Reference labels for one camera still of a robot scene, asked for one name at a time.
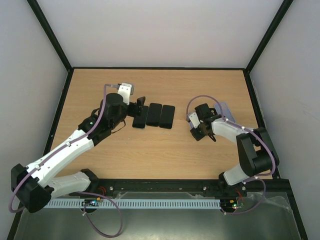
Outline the black bare phone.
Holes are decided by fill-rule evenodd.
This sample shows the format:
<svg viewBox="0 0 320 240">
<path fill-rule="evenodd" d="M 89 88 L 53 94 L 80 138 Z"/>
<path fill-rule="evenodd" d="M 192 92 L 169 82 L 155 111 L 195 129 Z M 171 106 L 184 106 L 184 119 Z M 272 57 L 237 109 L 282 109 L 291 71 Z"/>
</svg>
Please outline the black bare phone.
<svg viewBox="0 0 320 240">
<path fill-rule="evenodd" d="M 133 119 L 132 127 L 135 128 L 135 129 L 144 129 L 145 126 L 146 126 L 148 112 L 149 112 L 149 107 L 148 106 L 143 106 L 142 107 L 142 111 L 141 111 L 141 115 L 140 116 L 137 115 Z"/>
</svg>

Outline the lilac phone case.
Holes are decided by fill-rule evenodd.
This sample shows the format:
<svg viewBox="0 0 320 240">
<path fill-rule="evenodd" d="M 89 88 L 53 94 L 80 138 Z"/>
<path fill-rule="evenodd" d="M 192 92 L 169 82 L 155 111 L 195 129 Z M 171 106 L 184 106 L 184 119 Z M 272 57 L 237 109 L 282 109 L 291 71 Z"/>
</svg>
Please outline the lilac phone case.
<svg viewBox="0 0 320 240">
<path fill-rule="evenodd" d="M 227 103 L 226 103 L 226 102 L 220 102 L 220 105 L 221 105 L 221 108 L 222 108 L 222 110 L 223 110 L 224 116 L 225 116 L 227 119 L 229 119 L 230 121 L 232 121 L 232 122 L 235 123 L 236 120 L 235 120 L 232 112 L 230 111 L 229 106 L 227 105 Z M 220 110 L 219 105 L 218 105 L 217 103 L 215 103 L 213 107 L 215 108 L 217 114 L 220 115 L 220 114 L 221 114 L 221 110 Z"/>
</svg>

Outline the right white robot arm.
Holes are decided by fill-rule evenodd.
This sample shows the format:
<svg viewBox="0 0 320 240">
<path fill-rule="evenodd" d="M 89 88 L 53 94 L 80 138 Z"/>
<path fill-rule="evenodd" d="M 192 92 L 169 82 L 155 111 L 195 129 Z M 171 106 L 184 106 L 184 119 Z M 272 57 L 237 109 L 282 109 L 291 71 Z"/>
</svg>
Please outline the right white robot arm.
<svg viewBox="0 0 320 240">
<path fill-rule="evenodd" d="M 197 106 L 194 112 L 186 115 L 190 133 L 196 141 L 221 136 L 236 144 L 239 163 L 222 173 L 218 191 L 229 196 L 236 189 L 236 184 L 258 176 L 265 176 L 266 171 L 272 175 L 279 165 L 279 157 L 268 131 L 263 128 L 246 128 L 227 119 L 204 103 Z"/>
</svg>

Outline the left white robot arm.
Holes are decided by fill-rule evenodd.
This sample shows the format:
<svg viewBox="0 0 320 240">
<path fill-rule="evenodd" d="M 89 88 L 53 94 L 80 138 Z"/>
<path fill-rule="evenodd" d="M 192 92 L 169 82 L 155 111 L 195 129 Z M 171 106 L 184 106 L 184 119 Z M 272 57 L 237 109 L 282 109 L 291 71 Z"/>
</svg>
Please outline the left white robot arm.
<svg viewBox="0 0 320 240">
<path fill-rule="evenodd" d="M 115 133 L 115 128 L 127 116 L 142 114 L 146 98 L 136 102 L 125 102 L 120 93 L 108 93 L 78 128 L 59 146 L 40 159 L 11 169 L 11 190 L 24 209 L 35 213 L 44 208 L 50 200 L 74 192 L 92 191 L 97 176 L 90 170 L 81 170 L 73 175 L 56 175 L 81 154 L 92 149 Z"/>
</svg>

